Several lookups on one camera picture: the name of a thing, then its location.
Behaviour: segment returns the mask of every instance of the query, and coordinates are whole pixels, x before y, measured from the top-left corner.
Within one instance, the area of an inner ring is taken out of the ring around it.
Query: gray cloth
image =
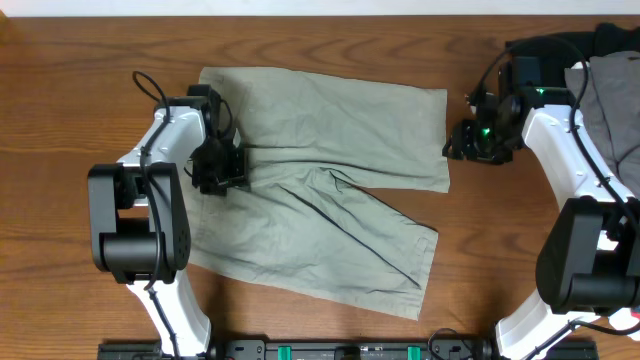
[[[200,82],[231,104],[251,186],[209,197],[183,181],[190,261],[417,319],[438,234],[358,187],[448,191],[446,91],[274,68],[205,68]]]
[[[585,127],[609,169],[640,196],[640,53],[594,56],[589,62],[589,84],[580,104]],[[574,94],[582,79],[582,70],[565,70]]]

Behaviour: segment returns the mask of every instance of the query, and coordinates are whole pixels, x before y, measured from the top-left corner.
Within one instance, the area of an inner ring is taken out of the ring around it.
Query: wooden table
[[[447,124],[505,40],[638,17],[10,19],[0,25],[0,353],[95,359],[104,340],[154,339],[139,301],[90,253],[86,174],[128,152],[152,104],[151,73],[184,94],[204,66],[275,66],[449,91]],[[449,194],[371,190],[440,233],[418,322],[223,278],[196,266],[198,301],[226,338],[424,339],[440,327],[486,333],[535,286],[558,213],[529,151],[491,167],[449,162]],[[640,357],[595,338],[604,359]]]

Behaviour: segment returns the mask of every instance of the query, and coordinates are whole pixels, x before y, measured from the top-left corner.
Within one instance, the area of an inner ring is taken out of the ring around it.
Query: white wall
[[[640,14],[640,0],[0,0],[7,16]]]

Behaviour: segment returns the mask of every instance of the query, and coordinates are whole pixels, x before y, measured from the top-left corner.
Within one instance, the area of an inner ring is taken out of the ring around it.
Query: green connector
[[[408,360],[420,360],[420,347],[409,346],[409,348],[407,348],[407,355]]]
[[[278,348],[278,360],[291,360],[291,346],[280,346]]]

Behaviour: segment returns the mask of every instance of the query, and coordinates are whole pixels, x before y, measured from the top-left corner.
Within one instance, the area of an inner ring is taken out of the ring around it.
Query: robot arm
[[[605,189],[572,129],[567,89],[545,88],[536,58],[513,58],[500,71],[499,96],[474,94],[476,120],[464,120],[443,155],[492,164],[524,146],[536,155],[556,196],[560,216],[536,265],[537,289],[495,327],[494,347],[510,359],[540,359],[578,321],[590,323],[638,306],[637,252],[630,222]],[[638,201],[605,164],[576,111],[574,124],[588,156],[626,205]]]
[[[169,98],[168,103],[171,119],[146,149],[164,241],[153,297],[145,289],[155,267],[153,218],[124,218],[119,210],[148,206],[141,148],[165,121],[164,107],[155,110],[151,128],[130,153],[89,172],[92,251],[96,266],[127,284],[143,303],[160,334],[162,352],[175,355],[175,340],[180,356],[194,357],[207,352],[211,323],[186,274],[191,235],[178,174],[191,158],[192,184],[202,193],[224,195],[228,187],[246,183],[246,159],[238,130],[229,127],[224,135],[217,130],[221,98],[210,86],[193,85],[186,97]]]

